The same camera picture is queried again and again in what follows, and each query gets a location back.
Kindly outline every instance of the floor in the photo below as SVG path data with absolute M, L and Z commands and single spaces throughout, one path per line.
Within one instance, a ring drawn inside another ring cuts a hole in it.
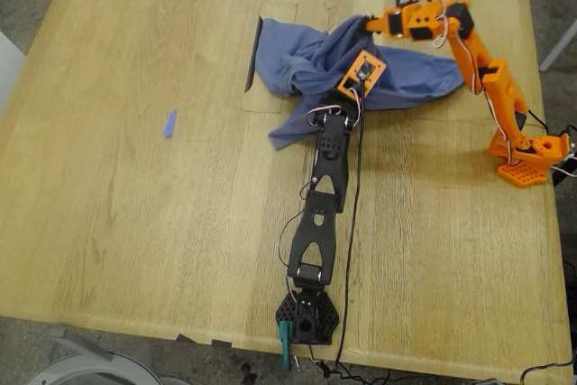
M 26 53 L 32 44 L 50 0 L 0 0 L 0 31 Z M 561 35 L 577 17 L 574 0 L 531 0 L 533 25 L 539 59 L 543 59 Z M 546 120 L 555 131 L 570 122 L 577 122 L 577 41 L 574 41 L 541 75 L 545 100 Z M 566 180 L 555 190 L 563 258 L 577 264 L 577 218 L 574 204 L 577 183 Z M 44 337 L 45 324 L 0 317 L 0 385 L 24 384 L 35 372 L 66 353 L 57 344 Z M 307 360 L 301 360 L 302 373 L 286 373 L 280 368 L 278 355 L 253 353 L 178 343 L 150 338 L 78 330 L 103 348 L 136 356 L 151 357 L 151 367 L 159 375 L 175 376 L 190 383 L 229 384 L 242 380 L 241 366 L 248 362 L 259 375 L 257 383 L 290 384 L 327 383 L 319 370 Z M 353 373 L 364 378 L 386 374 L 381 369 L 353 366 Z M 394 371 L 391 378 L 403 375 Z M 337 383 L 332 378 L 328 383 Z M 453 378 L 430 377 L 406 380 L 416 384 L 463 383 Z

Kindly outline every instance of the small blue object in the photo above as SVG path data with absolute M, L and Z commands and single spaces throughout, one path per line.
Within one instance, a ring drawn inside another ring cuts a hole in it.
M 169 119 L 166 121 L 166 126 L 164 127 L 164 131 L 162 131 L 162 135 L 164 135 L 165 139 L 169 139 L 172 137 L 172 132 L 174 131 L 174 123 L 177 120 L 177 111 L 172 110 L 169 115 Z

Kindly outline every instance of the wooden table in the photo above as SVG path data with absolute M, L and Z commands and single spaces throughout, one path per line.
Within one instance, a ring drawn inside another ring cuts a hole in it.
M 0 314 L 279 352 L 277 239 L 312 140 L 274 151 L 267 132 L 294 102 L 258 80 L 244 94 L 257 17 L 331 29 L 392 2 L 54 0 L 0 123 Z M 472 13 L 542 114 L 528 0 Z M 568 359 L 553 189 L 498 178 L 494 131 L 465 89 L 368 114 L 344 361 L 516 382 Z M 352 192 L 328 287 L 339 310 Z

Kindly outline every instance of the fabric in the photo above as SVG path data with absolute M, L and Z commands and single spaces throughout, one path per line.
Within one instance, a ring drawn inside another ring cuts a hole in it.
M 292 115 L 269 138 L 275 148 L 317 131 L 306 115 L 319 105 L 351 67 L 361 50 L 387 67 L 366 99 L 367 110 L 408 108 L 445 96 L 463 84 L 454 60 L 411 50 L 381 47 L 355 15 L 330 34 L 312 27 L 265 19 L 255 68 L 267 88 L 280 96 L 300 96 Z

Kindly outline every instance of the teal clamp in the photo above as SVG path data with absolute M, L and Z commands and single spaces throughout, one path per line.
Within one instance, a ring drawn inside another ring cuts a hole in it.
M 281 320 L 279 324 L 280 341 L 282 342 L 282 369 L 290 370 L 290 339 L 292 320 Z

